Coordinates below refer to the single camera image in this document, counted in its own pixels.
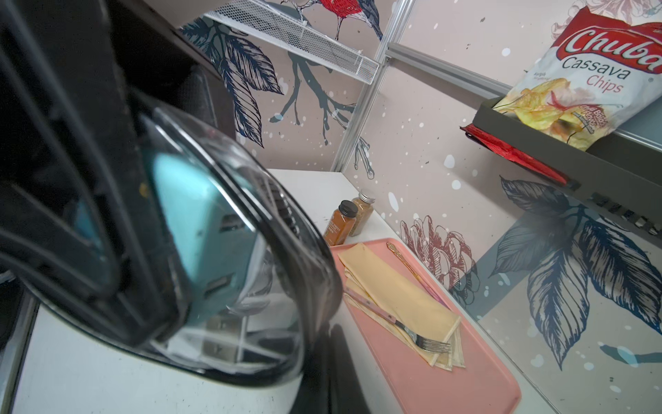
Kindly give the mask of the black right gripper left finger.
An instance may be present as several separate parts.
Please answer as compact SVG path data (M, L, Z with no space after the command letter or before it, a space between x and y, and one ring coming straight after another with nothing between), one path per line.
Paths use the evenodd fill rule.
M141 1L1 4L1 264L126 347L186 316L137 94L148 43L167 31Z

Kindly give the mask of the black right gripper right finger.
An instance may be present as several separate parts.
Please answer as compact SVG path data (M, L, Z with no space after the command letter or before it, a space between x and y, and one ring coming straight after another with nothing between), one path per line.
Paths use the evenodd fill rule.
M339 325L318 338L303 372L292 413L368 413L350 349Z

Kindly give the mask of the teal wall charger front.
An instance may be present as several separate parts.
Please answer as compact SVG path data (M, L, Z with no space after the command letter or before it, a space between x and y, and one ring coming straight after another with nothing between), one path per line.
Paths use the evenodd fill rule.
M244 293L257 233L206 169L166 153L145 161L190 284L187 324L201 325Z

